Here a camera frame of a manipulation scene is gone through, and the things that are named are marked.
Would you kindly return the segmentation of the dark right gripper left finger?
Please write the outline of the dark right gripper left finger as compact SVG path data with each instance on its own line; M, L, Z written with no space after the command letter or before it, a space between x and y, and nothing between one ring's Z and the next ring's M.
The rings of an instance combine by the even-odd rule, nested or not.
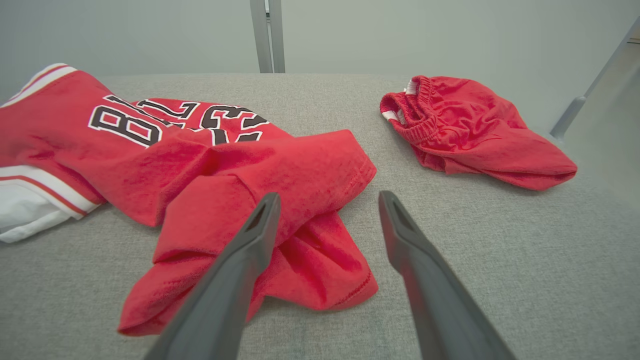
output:
M256 205L145 355L147 360L235 360L258 277L274 251L281 198Z

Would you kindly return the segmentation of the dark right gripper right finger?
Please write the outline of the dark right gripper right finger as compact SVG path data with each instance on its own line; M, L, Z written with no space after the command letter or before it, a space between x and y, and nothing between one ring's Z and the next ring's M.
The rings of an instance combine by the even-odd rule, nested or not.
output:
M403 278L423 360L514 360L400 199L380 191L378 208L387 258Z

